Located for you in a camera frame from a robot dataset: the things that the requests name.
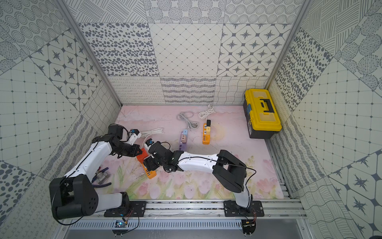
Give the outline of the purple power strip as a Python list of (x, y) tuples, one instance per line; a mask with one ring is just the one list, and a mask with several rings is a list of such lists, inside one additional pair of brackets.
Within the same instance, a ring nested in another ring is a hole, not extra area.
[(180, 137), (180, 140), (179, 140), (179, 150), (180, 151), (187, 151), (187, 143), (182, 143), (181, 142), (181, 137)]

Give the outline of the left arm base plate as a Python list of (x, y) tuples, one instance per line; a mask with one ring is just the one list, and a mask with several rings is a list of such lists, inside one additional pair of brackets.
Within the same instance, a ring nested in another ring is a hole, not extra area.
[(104, 213), (106, 218), (114, 217), (144, 217), (146, 210), (146, 201), (130, 201), (127, 205), (122, 205), (118, 208), (108, 209)]

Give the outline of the large orange power strip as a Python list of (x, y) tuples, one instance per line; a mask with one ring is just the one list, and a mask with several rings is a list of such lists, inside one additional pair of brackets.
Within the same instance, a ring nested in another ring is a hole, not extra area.
[(142, 153), (138, 156), (136, 156), (137, 160), (141, 163), (142, 167), (144, 168), (144, 171), (149, 179), (153, 179), (157, 173), (155, 171), (150, 171), (147, 167), (147, 160), (150, 159), (149, 154), (145, 150), (145, 148), (141, 148)]

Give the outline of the aluminium mounting rail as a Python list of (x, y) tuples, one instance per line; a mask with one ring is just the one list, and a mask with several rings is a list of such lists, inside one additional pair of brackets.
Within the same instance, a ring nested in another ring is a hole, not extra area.
[(252, 201), (250, 213), (240, 212), (233, 201), (224, 200), (147, 200), (130, 202), (133, 211), (128, 218), (140, 219), (202, 219), (248, 218), (258, 219), (306, 219), (302, 203), (297, 199)]

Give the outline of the pink charger plug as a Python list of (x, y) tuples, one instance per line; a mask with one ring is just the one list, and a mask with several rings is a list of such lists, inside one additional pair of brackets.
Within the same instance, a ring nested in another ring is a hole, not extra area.
[(183, 135), (181, 136), (181, 142), (182, 142), (182, 143), (187, 143), (187, 136), (186, 136), (186, 135), (183, 134)]

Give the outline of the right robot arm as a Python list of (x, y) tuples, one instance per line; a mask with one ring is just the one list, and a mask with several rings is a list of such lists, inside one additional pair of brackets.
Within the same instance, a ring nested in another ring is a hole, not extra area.
[(144, 147), (149, 154), (143, 161), (148, 171), (162, 167), (168, 173), (200, 171), (212, 174), (225, 189), (234, 194), (237, 207), (250, 209), (253, 197), (245, 182), (249, 168), (229, 151), (222, 149), (218, 154), (210, 155), (171, 151), (152, 139), (147, 140)]

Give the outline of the yellow black toolbox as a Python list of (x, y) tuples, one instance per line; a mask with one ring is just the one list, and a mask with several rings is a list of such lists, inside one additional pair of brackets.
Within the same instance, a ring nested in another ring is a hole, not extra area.
[(282, 130), (271, 95), (265, 89), (249, 89), (244, 94), (244, 113), (249, 137), (270, 139)]

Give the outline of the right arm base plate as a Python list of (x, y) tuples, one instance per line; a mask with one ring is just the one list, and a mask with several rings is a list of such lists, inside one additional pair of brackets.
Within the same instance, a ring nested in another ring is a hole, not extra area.
[(243, 208), (233, 200), (223, 202), (224, 214), (226, 217), (263, 217), (265, 215), (261, 201), (252, 201), (249, 208)]

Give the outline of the small orange power strip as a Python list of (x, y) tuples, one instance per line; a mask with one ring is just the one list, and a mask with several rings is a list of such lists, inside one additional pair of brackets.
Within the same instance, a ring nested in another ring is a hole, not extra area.
[(206, 126), (207, 126), (206, 124), (204, 124), (204, 126), (203, 126), (202, 143), (205, 145), (208, 145), (208, 144), (210, 144), (210, 134), (206, 134), (206, 132), (205, 132)]

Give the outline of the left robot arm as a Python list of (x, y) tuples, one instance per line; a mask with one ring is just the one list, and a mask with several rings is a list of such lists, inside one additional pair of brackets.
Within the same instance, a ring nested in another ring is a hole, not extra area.
[(97, 212), (105, 216), (127, 216), (132, 212), (127, 193), (100, 195), (92, 180), (109, 155), (136, 157), (142, 154), (136, 140), (141, 133), (111, 124), (105, 135), (92, 140), (84, 157), (63, 177), (55, 178), (49, 185), (51, 209), (57, 222), (63, 219), (83, 218)]

